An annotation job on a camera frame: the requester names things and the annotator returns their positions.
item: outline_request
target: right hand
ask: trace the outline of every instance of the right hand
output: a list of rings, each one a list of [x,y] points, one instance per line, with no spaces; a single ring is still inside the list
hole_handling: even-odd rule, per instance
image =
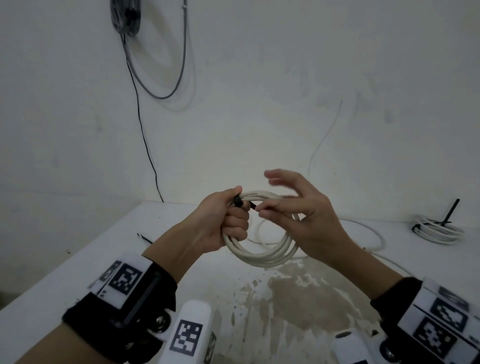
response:
[[[308,256],[332,266],[357,247],[343,230],[328,197],[305,177],[281,169],[266,170],[264,175],[271,186],[285,186],[298,196],[265,200],[255,210],[260,217],[285,229]],[[298,221],[291,214],[305,217]]]

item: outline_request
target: hand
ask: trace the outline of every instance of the hand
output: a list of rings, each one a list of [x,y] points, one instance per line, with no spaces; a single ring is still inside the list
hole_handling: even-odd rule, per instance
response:
[[[307,255],[331,266],[346,248],[357,247],[343,230],[328,197],[301,174],[278,169],[266,170],[264,175],[271,186],[291,188],[298,196],[265,200],[255,210],[285,229]],[[306,216],[297,221],[291,214]]]
[[[196,245],[200,253],[212,252],[225,245],[222,232],[238,241],[247,238],[250,204],[244,201],[242,208],[230,206],[241,191],[241,186],[237,186],[215,192],[207,196],[186,218],[188,225],[197,229]]]

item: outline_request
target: black wrist strap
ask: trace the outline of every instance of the black wrist strap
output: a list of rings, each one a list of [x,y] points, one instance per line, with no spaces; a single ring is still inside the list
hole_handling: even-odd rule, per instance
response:
[[[62,320],[106,358],[146,363],[162,345],[147,330],[166,308],[175,311],[176,290],[172,276],[152,263],[120,309],[88,293]]]

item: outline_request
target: table surface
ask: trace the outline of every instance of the table surface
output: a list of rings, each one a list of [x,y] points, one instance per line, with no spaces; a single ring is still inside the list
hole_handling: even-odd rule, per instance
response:
[[[194,208],[143,202],[1,310],[0,362],[14,363],[57,326],[65,310],[86,294],[86,287],[119,255],[141,254],[147,243],[137,233],[154,240]],[[259,221],[254,216],[252,228]],[[478,229],[468,229],[458,246],[441,246],[413,234],[407,224],[361,222],[383,235],[387,242],[383,255],[420,279],[430,277],[480,303]],[[360,245],[378,244],[378,237],[367,228],[349,221],[342,224]],[[259,231],[265,241],[276,241],[282,233],[269,222]],[[251,242],[244,246],[262,250]],[[368,299],[349,281],[304,258],[302,252],[295,256],[280,267],[263,269],[241,262],[222,248],[202,256],[185,275],[177,291],[177,307],[195,298],[210,302],[222,314],[215,364],[335,363],[330,342],[336,331],[353,325],[365,330],[378,327]]]

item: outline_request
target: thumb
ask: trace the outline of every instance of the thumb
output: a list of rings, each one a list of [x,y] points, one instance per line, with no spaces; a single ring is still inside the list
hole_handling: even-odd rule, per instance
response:
[[[233,198],[236,195],[241,193],[241,191],[242,191],[242,187],[237,186],[237,187],[229,188],[227,190],[220,192],[220,196],[225,202],[230,202],[231,200],[233,200]]]
[[[265,218],[272,223],[278,225],[284,229],[288,235],[292,236],[298,229],[299,222],[295,221],[291,216],[288,216],[282,212],[274,210],[262,210],[258,213],[258,216]]]

